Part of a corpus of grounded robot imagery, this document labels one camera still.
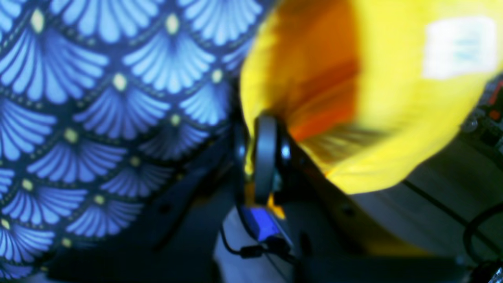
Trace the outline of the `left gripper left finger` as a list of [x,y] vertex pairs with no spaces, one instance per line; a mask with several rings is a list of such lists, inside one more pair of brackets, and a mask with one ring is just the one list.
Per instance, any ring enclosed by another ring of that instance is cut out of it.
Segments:
[[59,254],[48,275],[215,276],[216,239],[243,184],[246,139],[244,123],[234,121],[128,229]]

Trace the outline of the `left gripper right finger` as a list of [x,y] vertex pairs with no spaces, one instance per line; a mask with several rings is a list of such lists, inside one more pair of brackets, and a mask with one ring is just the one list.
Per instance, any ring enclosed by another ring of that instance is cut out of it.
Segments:
[[332,184],[275,116],[259,115],[254,130],[254,201],[266,204],[273,197],[283,209],[298,257],[432,257]]

